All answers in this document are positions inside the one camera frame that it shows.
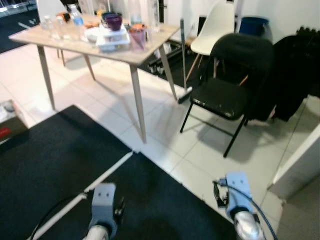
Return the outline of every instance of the white tile floor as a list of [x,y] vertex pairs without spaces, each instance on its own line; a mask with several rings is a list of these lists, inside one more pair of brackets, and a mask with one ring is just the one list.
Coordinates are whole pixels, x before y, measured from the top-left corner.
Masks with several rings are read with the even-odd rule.
[[[289,122],[249,122],[228,157],[223,158],[231,138],[192,117],[180,134],[188,102],[178,105],[167,81],[139,70],[147,132],[144,145],[127,64],[91,57],[97,79],[93,81],[81,55],[64,51],[66,67],[63,67],[55,49],[46,48],[45,52],[58,110],[72,104],[79,106],[223,216],[224,211],[217,208],[214,199],[212,180],[230,171],[245,171],[253,198],[262,206],[274,228],[278,228],[282,202],[267,191],[267,186],[279,165],[286,162],[319,123],[318,98],[306,99]],[[178,94],[183,91],[178,86],[176,90]],[[20,106],[29,127],[55,114],[36,46],[26,45],[0,54],[0,102],[8,99]],[[234,131],[238,125],[196,106],[191,114],[229,131]]]

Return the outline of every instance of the water bottle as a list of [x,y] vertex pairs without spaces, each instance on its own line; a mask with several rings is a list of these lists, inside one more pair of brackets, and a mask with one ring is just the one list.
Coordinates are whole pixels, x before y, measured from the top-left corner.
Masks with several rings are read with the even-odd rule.
[[128,7],[129,7],[129,12],[130,12],[131,25],[141,24],[142,18],[141,18],[140,1],[139,0],[128,0]]
[[48,15],[44,16],[44,20],[45,20],[46,28],[49,30],[51,37],[53,39],[60,39],[60,36],[56,30],[54,23],[52,22],[52,20],[50,18],[50,16],[48,16]]
[[73,23],[77,29],[77,34],[80,40],[87,41],[87,38],[85,36],[85,25],[84,20],[81,16],[81,13],[78,11],[77,6],[75,4],[70,5],[71,9],[71,18],[73,20]]
[[149,27],[154,33],[160,32],[159,1],[148,0]]
[[62,39],[70,39],[70,35],[67,30],[67,24],[64,18],[62,16],[57,16],[56,19],[60,30],[60,37]]

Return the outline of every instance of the wooden tabletop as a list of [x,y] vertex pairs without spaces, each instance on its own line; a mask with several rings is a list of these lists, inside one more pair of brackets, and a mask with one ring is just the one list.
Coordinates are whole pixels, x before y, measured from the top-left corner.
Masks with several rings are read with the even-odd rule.
[[[83,19],[84,22],[100,21],[96,16],[85,14],[83,15]],[[76,31],[71,21],[67,23],[67,28],[71,35]],[[152,42],[149,42],[146,45],[146,50],[143,52],[132,52],[131,50],[100,52],[99,48],[92,43],[74,40],[55,40],[50,37],[48,30],[42,29],[41,25],[13,34],[9,36],[9,38],[13,41],[25,44],[36,44],[38,46],[46,46],[106,59],[113,59],[132,65],[140,65],[178,30],[178,26],[161,24],[160,32],[152,33]]]

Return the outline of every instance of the cardboard box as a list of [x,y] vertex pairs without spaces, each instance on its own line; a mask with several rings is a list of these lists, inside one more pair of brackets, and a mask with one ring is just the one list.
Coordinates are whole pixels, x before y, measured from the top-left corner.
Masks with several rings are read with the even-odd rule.
[[27,130],[25,118],[14,102],[0,102],[0,142]]

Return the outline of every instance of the black folding chair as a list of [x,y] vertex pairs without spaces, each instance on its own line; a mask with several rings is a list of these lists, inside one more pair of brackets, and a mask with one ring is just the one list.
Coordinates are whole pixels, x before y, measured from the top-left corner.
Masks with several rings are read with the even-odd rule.
[[[208,78],[208,66],[212,59],[214,59],[213,77]],[[249,79],[257,81],[250,85],[251,87],[243,85],[248,76],[240,84],[225,81],[217,77],[217,62],[223,62],[224,60],[243,65],[250,69],[249,75],[259,76],[260,78],[249,77]],[[224,158],[227,157],[241,128],[248,123],[251,111],[272,69],[273,62],[273,46],[265,39],[239,33],[231,33],[221,37],[212,48],[208,64],[201,76],[202,84],[190,95],[191,104],[180,133],[183,132],[193,104],[230,121],[238,120],[243,116],[234,134],[202,121],[232,136],[232,140],[223,154]]]

